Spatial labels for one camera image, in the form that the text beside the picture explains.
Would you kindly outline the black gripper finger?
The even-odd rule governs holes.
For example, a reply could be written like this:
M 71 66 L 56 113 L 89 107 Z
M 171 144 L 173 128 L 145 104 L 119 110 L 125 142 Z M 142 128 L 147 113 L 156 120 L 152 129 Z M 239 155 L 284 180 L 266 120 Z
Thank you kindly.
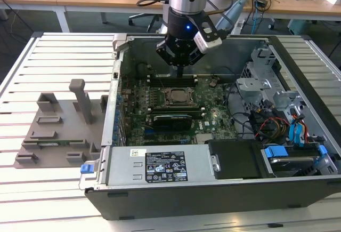
M 183 76 L 184 68 L 187 66 L 194 65 L 204 56 L 198 49 L 195 49 L 192 53 L 186 53 L 181 56 L 180 64 L 180 78 Z
M 162 41 L 156 45 L 156 52 L 169 66 L 176 68 L 176 77 L 180 78 L 181 69 L 179 68 L 177 56 L 166 45 L 165 41 Z

